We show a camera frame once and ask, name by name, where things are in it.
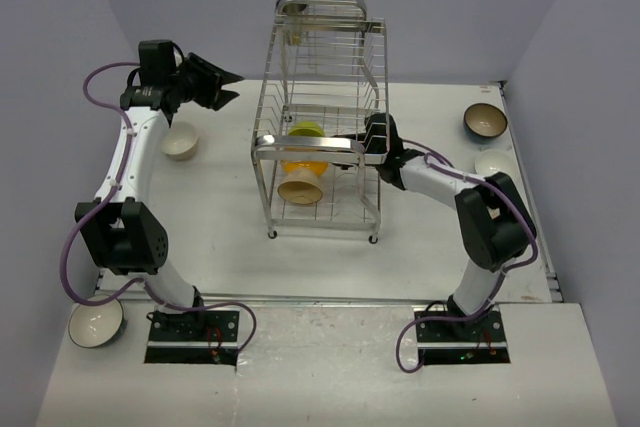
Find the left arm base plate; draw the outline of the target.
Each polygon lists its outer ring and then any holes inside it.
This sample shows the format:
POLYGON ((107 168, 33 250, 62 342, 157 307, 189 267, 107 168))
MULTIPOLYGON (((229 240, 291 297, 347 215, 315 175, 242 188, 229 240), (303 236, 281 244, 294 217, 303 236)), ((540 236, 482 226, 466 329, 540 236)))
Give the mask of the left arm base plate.
POLYGON ((183 314, 159 311, 150 321, 144 363, 184 365, 237 365, 237 310, 211 310, 183 314))

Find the beige patterned bowl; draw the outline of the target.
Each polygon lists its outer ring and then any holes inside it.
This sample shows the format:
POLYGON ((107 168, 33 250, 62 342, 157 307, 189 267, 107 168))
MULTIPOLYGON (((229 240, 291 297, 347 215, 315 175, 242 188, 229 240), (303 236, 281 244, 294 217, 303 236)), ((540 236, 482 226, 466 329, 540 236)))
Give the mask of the beige patterned bowl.
POLYGON ((188 122, 174 122, 160 143, 160 151, 174 161, 185 161, 196 155, 199 135, 188 122))

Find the dark blue bowl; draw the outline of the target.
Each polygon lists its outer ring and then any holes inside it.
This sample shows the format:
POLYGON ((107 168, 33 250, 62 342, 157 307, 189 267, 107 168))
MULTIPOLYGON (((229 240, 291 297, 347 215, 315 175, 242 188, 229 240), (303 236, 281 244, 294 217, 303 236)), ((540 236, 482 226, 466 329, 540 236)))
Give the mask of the dark blue bowl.
POLYGON ((502 110, 492 104, 475 103, 466 108, 463 127, 473 138, 491 140, 506 132, 508 119, 502 110))

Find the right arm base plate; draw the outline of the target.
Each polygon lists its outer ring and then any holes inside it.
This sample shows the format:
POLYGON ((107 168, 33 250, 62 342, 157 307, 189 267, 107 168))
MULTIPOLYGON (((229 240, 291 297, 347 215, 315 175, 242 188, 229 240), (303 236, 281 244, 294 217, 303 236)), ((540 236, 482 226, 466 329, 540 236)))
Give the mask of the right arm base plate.
POLYGON ((473 323, 421 321, 415 327, 424 366, 508 364, 510 354, 500 310, 473 323))

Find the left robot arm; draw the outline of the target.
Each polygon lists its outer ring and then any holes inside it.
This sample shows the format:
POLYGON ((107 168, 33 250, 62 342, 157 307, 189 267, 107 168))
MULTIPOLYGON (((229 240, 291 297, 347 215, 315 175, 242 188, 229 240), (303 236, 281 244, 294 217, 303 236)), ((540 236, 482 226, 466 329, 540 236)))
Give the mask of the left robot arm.
POLYGON ((194 102, 218 111, 238 96, 227 85, 243 78, 165 39, 140 42, 137 61, 126 66, 130 72, 117 103, 86 97, 119 115, 119 135, 94 198, 75 208, 75 225, 60 258, 61 281, 67 295, 81 303, 67 274, 72 243, 81 236, 97 267, 125 279, 113 299, 138 285, 163 310, 175 313, 172 327, 177 333, 195 340, 206 332, 208 316, 198 289, 169 260, 168 233, 147 205, 150 181, 178 109, 194 102))

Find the lime green bowl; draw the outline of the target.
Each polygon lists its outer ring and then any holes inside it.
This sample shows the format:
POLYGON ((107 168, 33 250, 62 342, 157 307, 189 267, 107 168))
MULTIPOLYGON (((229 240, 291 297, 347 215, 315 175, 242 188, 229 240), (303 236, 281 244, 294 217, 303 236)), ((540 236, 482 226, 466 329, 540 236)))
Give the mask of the lime green bowl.
POLYGON ((313 121, 300 121, 291 126, 288 135, 290 137, 324 137, 325 131, 313 121))

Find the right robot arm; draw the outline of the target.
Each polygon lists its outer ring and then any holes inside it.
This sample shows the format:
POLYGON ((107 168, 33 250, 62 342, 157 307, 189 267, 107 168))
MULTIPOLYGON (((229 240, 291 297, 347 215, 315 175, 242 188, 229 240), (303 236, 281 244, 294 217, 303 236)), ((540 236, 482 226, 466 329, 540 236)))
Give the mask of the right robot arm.
POLYGON ((386 155, 376 166, 384 182, 455 211, 469 261, 447 301, 446 327, 456 339, 471 338, 506 274, 539 256, 536 227, 514 181, 501 172, 481 177, 458 170, 424 146, 407 148, 394 119, 382 113, 369 115, 357 138, 366 153, 386 155))

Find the yellow orange bowl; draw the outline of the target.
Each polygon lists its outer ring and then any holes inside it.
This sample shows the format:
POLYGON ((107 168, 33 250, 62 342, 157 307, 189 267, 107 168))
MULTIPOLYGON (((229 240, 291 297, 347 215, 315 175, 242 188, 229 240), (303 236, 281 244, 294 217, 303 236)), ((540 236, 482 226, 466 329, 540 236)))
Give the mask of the yellow orange bowl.
POLYGON ((292 174, 298 170, 308 170, 311 173, 313 173, 316 177, 320 177, 328 169, 327 162, 319 162, 319 161, 296 162, 296 161, 282 160, 280 164, 282 169, 287 175, 292 174))

